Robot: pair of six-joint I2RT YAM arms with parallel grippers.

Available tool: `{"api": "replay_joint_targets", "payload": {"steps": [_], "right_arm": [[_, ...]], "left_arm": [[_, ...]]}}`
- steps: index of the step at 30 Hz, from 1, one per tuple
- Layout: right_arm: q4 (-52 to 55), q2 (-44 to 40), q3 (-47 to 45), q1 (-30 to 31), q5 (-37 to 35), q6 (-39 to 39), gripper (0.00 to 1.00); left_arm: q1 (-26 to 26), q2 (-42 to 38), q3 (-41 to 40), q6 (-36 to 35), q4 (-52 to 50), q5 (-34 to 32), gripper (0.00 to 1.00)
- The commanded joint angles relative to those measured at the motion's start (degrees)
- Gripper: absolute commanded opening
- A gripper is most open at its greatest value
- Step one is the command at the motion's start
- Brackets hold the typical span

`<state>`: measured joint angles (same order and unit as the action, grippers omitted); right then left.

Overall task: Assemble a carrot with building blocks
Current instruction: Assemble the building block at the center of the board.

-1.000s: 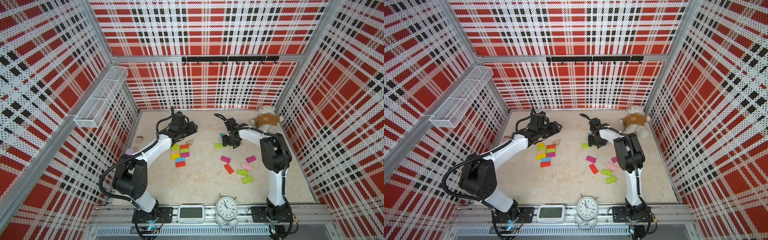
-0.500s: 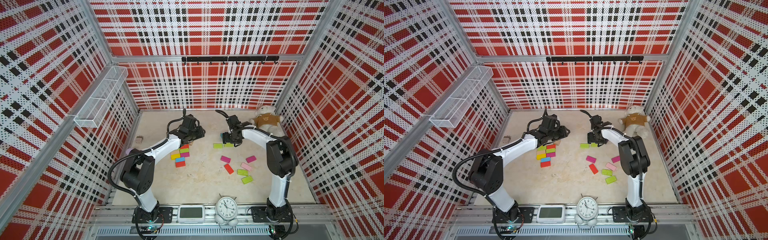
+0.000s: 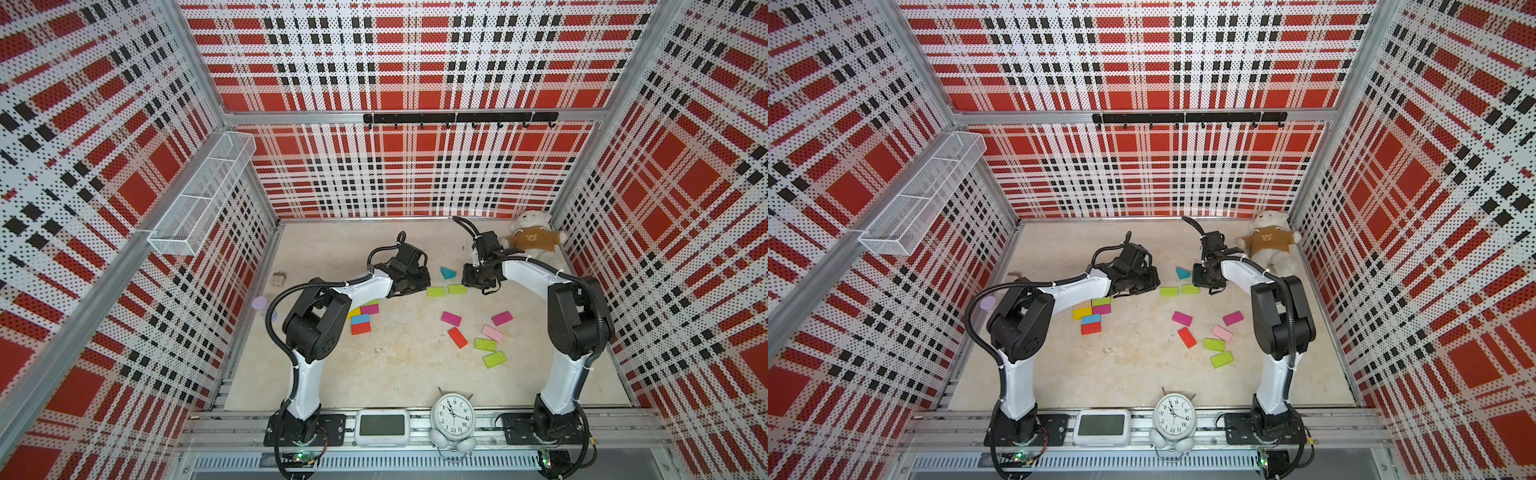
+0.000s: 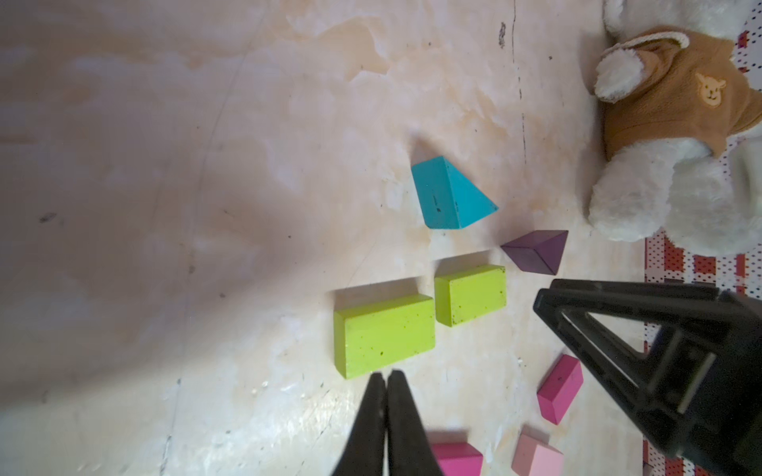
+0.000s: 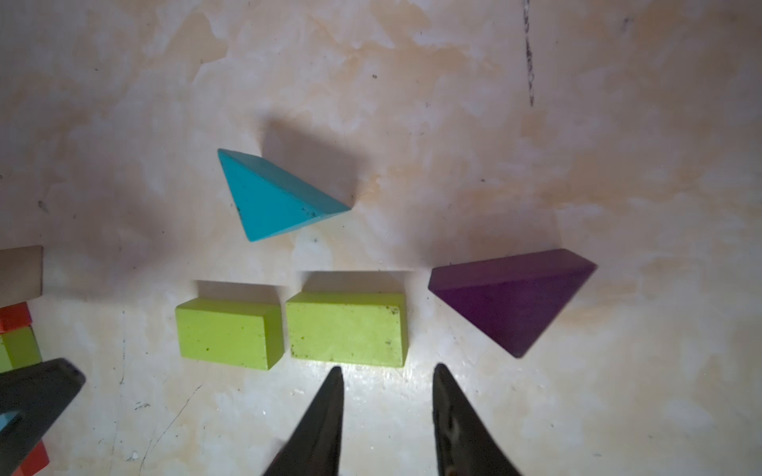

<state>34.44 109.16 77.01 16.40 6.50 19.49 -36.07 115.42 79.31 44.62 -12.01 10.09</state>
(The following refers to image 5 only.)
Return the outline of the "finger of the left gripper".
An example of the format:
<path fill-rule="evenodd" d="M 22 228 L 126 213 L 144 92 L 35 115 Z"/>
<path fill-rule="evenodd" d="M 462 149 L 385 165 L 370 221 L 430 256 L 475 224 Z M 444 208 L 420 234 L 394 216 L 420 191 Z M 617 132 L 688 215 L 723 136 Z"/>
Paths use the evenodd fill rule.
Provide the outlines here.
<path fill-rule="evenodd" d="M 1 473 L 11 475 L 65 412 L 87 378 L 73 363 L 57 358 L 1 375 Z"/>

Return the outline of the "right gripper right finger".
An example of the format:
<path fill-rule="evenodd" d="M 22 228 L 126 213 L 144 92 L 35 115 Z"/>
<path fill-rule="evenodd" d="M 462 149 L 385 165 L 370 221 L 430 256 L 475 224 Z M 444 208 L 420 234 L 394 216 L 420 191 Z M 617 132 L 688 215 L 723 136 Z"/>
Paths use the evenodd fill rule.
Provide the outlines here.
<path fill-rule="evenodd" d="M 440 475 L 521 474 L 489 434 L 444 363 L 434 371 L 433 420 Z"/>

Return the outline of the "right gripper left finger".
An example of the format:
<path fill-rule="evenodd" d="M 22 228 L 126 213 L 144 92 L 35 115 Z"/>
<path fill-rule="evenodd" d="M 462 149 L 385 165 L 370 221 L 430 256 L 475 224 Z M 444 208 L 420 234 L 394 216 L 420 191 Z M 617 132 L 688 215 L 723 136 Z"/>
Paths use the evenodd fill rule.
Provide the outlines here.
<path fill-rule="evenodd" d="M 264 475 L 337 476 L 341 461 L 343 408 L 343 373 L 341 367 L 335 366 Z"/>

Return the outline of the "blue rectangular block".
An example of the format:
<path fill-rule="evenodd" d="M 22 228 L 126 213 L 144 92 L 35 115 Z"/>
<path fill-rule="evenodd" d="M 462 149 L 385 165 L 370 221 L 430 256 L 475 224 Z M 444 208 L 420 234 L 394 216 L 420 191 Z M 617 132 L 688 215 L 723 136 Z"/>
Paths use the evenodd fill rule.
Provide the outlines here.
<path fill-rule="evenodd" d="M 19 415 L 16 411 L 5 412 L 0 415 L 0 430 L 4 430 L 14 422 L 15 418 Z"/>

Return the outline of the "lime green block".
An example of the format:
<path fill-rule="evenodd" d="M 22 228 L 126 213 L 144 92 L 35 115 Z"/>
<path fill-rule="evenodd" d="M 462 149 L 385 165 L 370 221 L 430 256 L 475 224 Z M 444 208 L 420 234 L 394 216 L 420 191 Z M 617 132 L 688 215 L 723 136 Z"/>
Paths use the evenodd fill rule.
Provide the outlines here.
<path fill-rule="evenodd" d="M 36 365 L 43 361 L 31 326 L 2 333 L 0 338 L 0 372 Z"/>
<path fill-rule="evenodd" d="M 293 357 L 402 368 L 408 349 L 403 294 L 308 293 L 286 303 Z"/>
<path fill-rule="evenodd" d="M 281 307 L 197 297 L 175 309 L 180 355 L 267 371 L 285 354 Z"/>

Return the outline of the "red block bottom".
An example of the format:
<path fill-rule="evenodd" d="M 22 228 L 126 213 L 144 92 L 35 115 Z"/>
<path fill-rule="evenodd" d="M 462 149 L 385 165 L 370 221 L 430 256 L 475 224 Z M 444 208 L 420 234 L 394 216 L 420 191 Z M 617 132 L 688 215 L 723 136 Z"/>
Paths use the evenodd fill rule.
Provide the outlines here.
<path fill-rule="evenodd" d="M 49 464 L 50 458 L 45 444 L 40 441 L 12 473 L 12 476 L 35 476 Z"/>

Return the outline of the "red block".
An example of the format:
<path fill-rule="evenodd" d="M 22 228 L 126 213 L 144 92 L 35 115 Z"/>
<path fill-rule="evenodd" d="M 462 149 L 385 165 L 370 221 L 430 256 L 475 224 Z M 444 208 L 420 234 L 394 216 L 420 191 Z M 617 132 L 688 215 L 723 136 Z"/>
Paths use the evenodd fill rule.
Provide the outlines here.
<path fill-rule="evenodd" d="M 27 303 L 16 303 L 0 309 L 0 333 L 5 334 L 30 327 L 32 317 Z"/>
<path fill-rule="evenodd" d="M 45 444 L 40 441 L 12 473 L 12 476 L 35 476 L 49 464 L 50 458 Z"/>

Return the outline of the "natural wood triangle block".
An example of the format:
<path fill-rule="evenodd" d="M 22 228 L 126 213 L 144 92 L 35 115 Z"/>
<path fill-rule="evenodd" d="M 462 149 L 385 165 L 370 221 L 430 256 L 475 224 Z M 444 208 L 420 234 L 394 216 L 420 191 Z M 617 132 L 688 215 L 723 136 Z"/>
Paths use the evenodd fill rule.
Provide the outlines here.
<path fill-rule="evenodd" d="M 41 245 L 3 249 L 0 252 L 0 307 L 10 307 L 41 297 L 43 293 Z"/>

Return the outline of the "purple triangle block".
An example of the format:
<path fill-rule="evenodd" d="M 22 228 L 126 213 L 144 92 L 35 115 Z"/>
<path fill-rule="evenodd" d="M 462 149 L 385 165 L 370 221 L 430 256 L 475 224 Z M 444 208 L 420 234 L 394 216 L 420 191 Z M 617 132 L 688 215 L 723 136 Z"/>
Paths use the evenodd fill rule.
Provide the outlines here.
<path fill-rule="evenodd" d="M 596 270 L 576 253 L 555 249 L 438 267 L 429 290 L 521 358 Z"/>

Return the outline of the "teal triangle block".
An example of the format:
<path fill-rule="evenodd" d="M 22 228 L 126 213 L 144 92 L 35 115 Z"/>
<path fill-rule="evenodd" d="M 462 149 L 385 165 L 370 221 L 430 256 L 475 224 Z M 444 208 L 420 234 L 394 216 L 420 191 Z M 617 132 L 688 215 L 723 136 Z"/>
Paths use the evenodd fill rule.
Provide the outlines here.
<path fill-rule="evenodd" d="M 350 207 L 273 163 L 217 151 L 247 239 L 257 242 L 348 212 Z"/>

